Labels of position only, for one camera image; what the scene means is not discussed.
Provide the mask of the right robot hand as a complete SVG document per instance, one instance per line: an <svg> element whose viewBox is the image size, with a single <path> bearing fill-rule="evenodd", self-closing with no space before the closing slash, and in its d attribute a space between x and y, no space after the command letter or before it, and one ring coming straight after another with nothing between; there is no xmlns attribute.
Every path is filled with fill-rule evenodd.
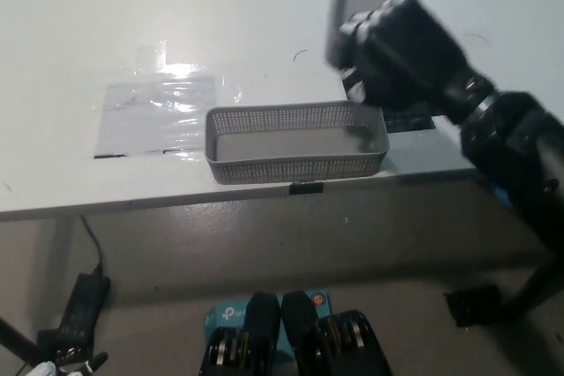
<svg viewBox="0 0 564 376"><path fill-rule="evenodd" d="M338 29L330 62L352 73L359 103L402 110L426 102L455 124L494 91L419 0L353 14Z"/></svg>

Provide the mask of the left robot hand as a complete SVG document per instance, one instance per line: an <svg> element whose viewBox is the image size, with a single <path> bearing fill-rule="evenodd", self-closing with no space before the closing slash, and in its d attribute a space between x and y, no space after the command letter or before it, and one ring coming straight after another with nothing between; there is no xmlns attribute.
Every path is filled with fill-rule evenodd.
<svg viewBox="0 0 564 376"><path fill-rule="evenodd" d="M26 376L92 376L108 360L106 352L100 352L91 359L85 361L79 368L67 372L53 362L43 362L35 366Z"/></svg>

